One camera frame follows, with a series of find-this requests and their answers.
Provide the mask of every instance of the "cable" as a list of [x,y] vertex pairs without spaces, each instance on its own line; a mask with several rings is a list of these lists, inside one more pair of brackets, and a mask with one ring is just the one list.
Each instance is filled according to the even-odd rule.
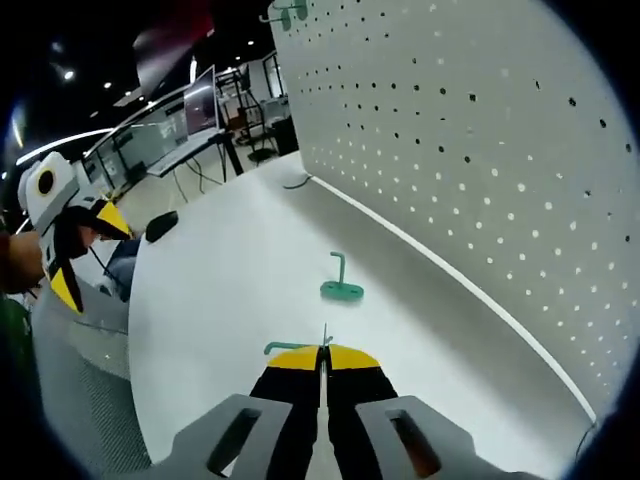
[[189,170],[191,170],[193,173],[195,173],[196,175],[198,175],[198,177],[200,177],[200,185],[199,185],[199,187],[200,187],[200,192],[201,192],[201,193],[204,193],[204,191],[202,190],[202,179],[208,180],[208,181],[210,181],[210,182],[212,182],[212,183],[215,183],[215,184],[217,184],[217,185],[222,185],[222,183],[221,183],[221,182],[219,182],[219,181],[217,181],[217,180],[214,180],[213,178],[209,178],[209,177],[207,177],[206,175],[204,175],[204,174],[202,173],[202,165],[200,165],[200,163],[199,163],[195,158],[193,159],[193,161],[194,161],[194,162],[196,162],[196,165],[198,165],[198,169],[199,169],[200,171],[199,171],[199,172],[196,172],[196,171],[194,170],[194,168],[193,168],[191,165],[189,165],[188,163],[187,163],[187,167],[189,167]]
[[100,257],[98,257],[98,254],[96,253],[96,251],[93,249],[93,247],[89,247],[89,250],[91,250],[91,253],[93,253],[93,256],[96,257],[96,260],[98,261],[98,263],[100,264],[100,266],[102,267],[102,270],[104,271],[104,273],[106,273],[114,282],[116,282],[118,284],[118,286],[120,288],[122,288],[123,290],[126,290],[127,287],[125,287],[122,282],[120,280],[118,280],[110,271],[109,269],[105,266],[104,263],[102,263],[102,260],[100,260]]
[[129,335],[129,333],[125,332],[124,330],[118,330],[117,328],[98,327],[96,325],[91,325],[90,323],[81,322],[75,317],[72,317],[71,321],[73,323],[77,323],[78,325],[82,325],[83,327],[89,327],[94,330],[104,330],[105,332],[119,333],[120,335],[127,335],[127,336]]
[[173,173],[173,179],[176,181],[176,186],[178,187],[178,190],[180,190],[180,195],[182,195],[182,199],[184,200],[184,203],[189,203],[189,200],[187,200],[187,196],[182,191],[182,187],[180,186],[180,182],[178,181],[178,177],[176,176],[175,168],[171,171],[171,173]]
[[196,163],[198,164],[198,167],[199,167],[199,168],[198,168],[198,172],[200,172],[200,173],[198,173],[198,172],[196,172],[196,171],[191,167],[191,165],[189,165],[189,162],[186,162],[186,163],[187,163],[187,167],[189,167],[189,170],[191,170],[193,173],[195,173],[196,175],[198,175],[198,190],[200,190],[200,193],[201,193],[202,195],[204,195],[204,189],[202,188],[202,167],[200,166],[200,164],[199,164],[199,163],[198,163],[198,161],[196,160]]
[[589,435],[589,432],[591,432],[591,430],[596,428],[596,426],[597,426],[597,423],[593,423],[587,429],[587,431],[584,432],[584,435],[582,436],[582,440],[580,440],[580,443],[578,444],[578,448],[576,449],[576,461],[578,461],[578,457],[580,456],[580,450],[582,450],[582,445],[584,444],[584,441],[587,439],[587,436]]
[[309,180],[311,180],[313,178],[313,175],[309,175],[307,178],[304,179],[304,182],[298,184],[298,185],[293,185],[291,187],[287,186],[287,185],[283,185],[282,188],[284,188],[285,190],[296,190],[297,188],[302,188],[304,187],[307,182],[309,182]]

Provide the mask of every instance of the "computer monitor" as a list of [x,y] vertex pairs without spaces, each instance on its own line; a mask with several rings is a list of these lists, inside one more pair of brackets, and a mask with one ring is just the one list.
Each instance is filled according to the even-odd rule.
[[209,68],[184,91],[184,111],[189,135],[208,128],[219,128],[215,67]]

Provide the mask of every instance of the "black computer mouse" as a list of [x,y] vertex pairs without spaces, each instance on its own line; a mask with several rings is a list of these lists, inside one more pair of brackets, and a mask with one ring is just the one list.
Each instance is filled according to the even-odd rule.
[[153,243],[161,239],[176,223],[178,223],[178,212],[175,210],[154,218],[149,222],[149,225],[147,225],[147,241]]

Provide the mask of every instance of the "person's hand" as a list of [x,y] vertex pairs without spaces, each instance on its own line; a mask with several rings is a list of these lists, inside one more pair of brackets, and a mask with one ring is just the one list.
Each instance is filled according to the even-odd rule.
[[42,252],[36,232],[0,234],[0,290],[21,293],[44,277]]

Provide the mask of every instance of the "green l-shaped peg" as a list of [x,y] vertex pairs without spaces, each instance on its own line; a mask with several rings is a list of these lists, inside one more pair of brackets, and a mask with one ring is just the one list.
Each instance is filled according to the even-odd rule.
[[364,289],[358,285],[344,283],[344,268],[347,262],[344,254],[331,252],[331,256],[338,257],[340,259],[340,280],[337,282],[324,282],[320,287],[320,293],[323,297],[331,298],[332,300],[341,300],[345,302],[360,300],[364,296]]

